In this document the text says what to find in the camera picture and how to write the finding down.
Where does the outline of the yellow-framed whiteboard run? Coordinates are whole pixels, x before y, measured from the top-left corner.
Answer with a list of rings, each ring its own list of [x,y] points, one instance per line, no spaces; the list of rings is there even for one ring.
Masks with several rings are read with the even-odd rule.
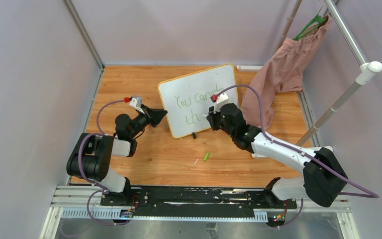
[[[158,84],[163,108],[173,138],[181,138],[210,128],[207,115],[213,106],[210,97],[236,84],[235,67],[223,64]]]

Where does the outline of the green marker cap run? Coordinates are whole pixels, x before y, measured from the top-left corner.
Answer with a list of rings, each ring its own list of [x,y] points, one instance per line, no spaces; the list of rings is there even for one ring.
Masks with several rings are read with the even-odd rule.
[[[210,157],[210,154],[209,153],[206,153],[204,158],[203,158],[203,161],[207,161]]]

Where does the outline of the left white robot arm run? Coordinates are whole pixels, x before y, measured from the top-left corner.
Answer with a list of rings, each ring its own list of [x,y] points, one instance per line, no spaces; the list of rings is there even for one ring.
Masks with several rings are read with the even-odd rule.
[[[67,174],[97,185],[119,205],[128,205],[134,198],[130,180],[112,170],[110,160],[113,156],[132,157],[137,136],[149,125],[156,127],[167,113],[142,106],[133,119],[127,114],[116,117],[114,135],[82,133],[68,158]]]

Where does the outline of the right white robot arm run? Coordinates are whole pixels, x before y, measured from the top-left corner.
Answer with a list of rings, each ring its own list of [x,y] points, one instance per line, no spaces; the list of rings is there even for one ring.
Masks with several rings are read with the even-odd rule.
[[[332,150],[313,150],[280,140],[259,127],[246,123],[242,112],[233,103],[218,111],[209,107],[207,120],[213,130],[225,132],[241,150],[272,158],[301,173],[299,178],[274,178],[265,187],[264,201],[276,208],[288,199],[310,199],[322,207],[330,207],[346,186],[346,173]]]

